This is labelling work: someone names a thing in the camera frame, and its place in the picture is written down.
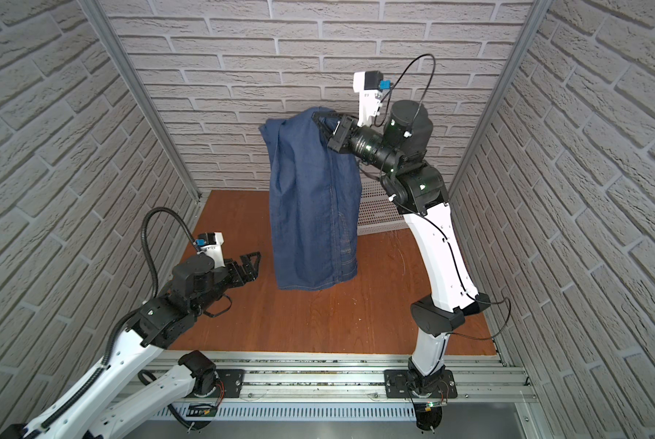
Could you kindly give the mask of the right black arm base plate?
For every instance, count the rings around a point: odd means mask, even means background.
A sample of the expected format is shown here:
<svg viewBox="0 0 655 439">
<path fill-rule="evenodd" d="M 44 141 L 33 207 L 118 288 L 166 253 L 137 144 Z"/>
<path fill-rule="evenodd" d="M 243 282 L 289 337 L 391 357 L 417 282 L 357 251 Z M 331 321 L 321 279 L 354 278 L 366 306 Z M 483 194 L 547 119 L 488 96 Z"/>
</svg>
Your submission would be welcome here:
<svg viewBox="0 0 655 439">
<path fill-rule="evenodd" d="M 428 376 L 420 375 L 417 369 L 386 369 L 383 375 L 389 399 L 413 397 L 448 401 L 458 397 L 453 373 L 446 368 Z"/>
</svg>

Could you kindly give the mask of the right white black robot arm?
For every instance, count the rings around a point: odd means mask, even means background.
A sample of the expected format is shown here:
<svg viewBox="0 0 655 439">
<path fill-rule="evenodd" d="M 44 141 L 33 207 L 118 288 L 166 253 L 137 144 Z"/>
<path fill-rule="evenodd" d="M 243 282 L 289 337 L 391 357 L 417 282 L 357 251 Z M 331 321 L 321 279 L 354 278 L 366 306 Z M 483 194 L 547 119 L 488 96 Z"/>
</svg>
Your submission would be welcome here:
<svg viewBox="0 0 655 439">
<path fill-rule="evenodd" d="M 433 122 L 422 104 L 409 100 L 392 106 L 382 132 L 346 113 L 318 111 L 312 120 L 330 149 L 380 172 L 378 181 L 417 241 L 431 292 L 411 305 L 419 332 L 406 382 L 413 393 L 428 396 L 449 382 L 444 366 L 449 338 L 468 316 L 491 305 L 466 270 L 444 178 L 425 159 Z"/>
</svg>

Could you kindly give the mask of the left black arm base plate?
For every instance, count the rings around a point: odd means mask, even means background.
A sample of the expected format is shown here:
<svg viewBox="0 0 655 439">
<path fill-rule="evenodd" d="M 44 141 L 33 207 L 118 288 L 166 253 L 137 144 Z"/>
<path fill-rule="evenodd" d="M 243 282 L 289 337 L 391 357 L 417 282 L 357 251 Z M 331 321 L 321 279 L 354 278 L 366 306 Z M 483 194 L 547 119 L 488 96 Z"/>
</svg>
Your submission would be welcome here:
<svg viewBox="0 0 655 439">
<path fill-rule="evenodd" d="M 186 398 L 218 400 L 223 395 L 224 399 L 237 399 L 241 395 L 244 377 L 244 369 L 217 369 L 212 373 L 207 372 L 201 378 L 195 379 Z"/>
</svg>

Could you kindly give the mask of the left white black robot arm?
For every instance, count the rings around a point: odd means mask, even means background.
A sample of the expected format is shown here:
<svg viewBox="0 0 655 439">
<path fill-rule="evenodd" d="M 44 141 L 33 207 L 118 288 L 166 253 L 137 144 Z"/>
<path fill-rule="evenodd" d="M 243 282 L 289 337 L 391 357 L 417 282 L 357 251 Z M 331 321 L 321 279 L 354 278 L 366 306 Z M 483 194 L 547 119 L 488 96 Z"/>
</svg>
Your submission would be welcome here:
<svg viewBox="0 0 655 439">
<path fill-rule="evenodd" d="M 198 350 L 183 355 L 162 377 L 113 404 L 113 398 L 152 361 L 195 326 L 228 290 L 255 281 L 261 254 L 215 265 L 201 252 L 177 265 L 159 296 L 113 327 L 102 358 L 64 396 L 26 424 L 11 424 L 3 438 L 117 438 L 188 395 L 222 400 L 216 364 Z"/>
</svg>

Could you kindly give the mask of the dark blue denim trousers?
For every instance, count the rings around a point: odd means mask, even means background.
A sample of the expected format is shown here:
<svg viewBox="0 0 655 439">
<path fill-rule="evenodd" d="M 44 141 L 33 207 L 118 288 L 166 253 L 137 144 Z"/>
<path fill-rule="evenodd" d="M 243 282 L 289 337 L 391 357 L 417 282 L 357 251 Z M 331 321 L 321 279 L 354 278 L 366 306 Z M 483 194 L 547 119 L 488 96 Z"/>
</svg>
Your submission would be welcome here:
<svg viewBox="0 0 655 439">
<path fill-rule="evenodd" d="M 358 273 L 361 178 L 352 155 L 327 146 L 316 107 L 260 128 L 270 160 L 270 222 L 281 290 L 320 291 Z"/>
</svg>

